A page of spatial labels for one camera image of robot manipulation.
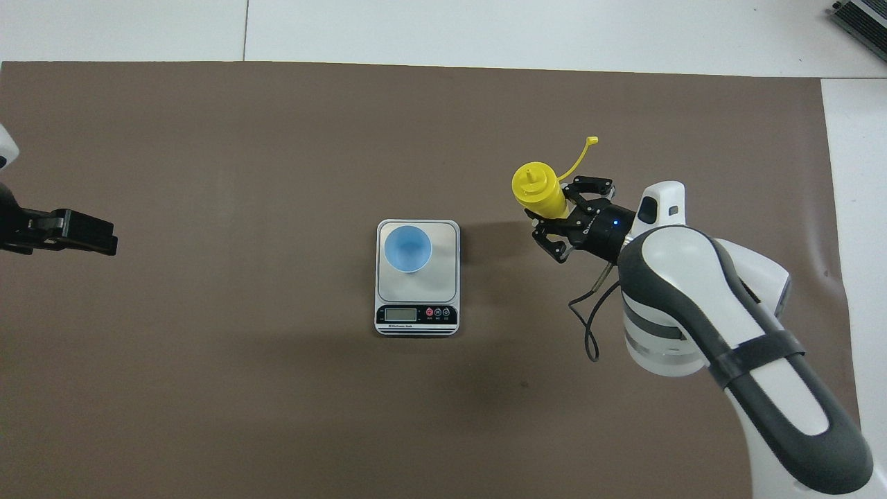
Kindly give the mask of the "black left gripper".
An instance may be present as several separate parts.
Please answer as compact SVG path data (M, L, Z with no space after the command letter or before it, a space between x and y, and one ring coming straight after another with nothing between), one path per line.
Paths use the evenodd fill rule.
M50 241L64 249L116 256L119 239L113 223L73 209L23 209L12 190L1 184L1 250L24 255L32 255L38 249L54 252L55 245L46 242L48 230L41 226L45 219L53 219Z

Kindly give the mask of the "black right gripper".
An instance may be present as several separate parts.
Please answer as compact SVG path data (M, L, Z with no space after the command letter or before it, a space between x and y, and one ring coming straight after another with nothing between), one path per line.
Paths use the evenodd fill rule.
M611 204L615 184L611 179L579 175L561 184L561 192L574 211L566 219L542 217L525 208L532 225L530 237L557 264L564 264L573 249L588 252L608 264L617 264L635 220L636 212Z

